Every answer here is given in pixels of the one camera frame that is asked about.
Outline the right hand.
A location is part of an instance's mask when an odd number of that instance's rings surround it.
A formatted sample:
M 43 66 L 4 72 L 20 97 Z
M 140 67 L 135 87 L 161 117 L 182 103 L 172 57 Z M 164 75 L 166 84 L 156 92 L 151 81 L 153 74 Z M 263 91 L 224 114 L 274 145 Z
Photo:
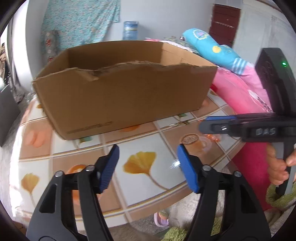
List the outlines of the right hand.
M 293 167 L 296 164 L 295 150 L 290 154 L 287 160 L 284 161 L 283 159 L 277 159 L 274 147 L 271 144 L 267 144 L 266 160 L 270 182 L 276 186 L 281 185 L 290 177 L 286 168 Z

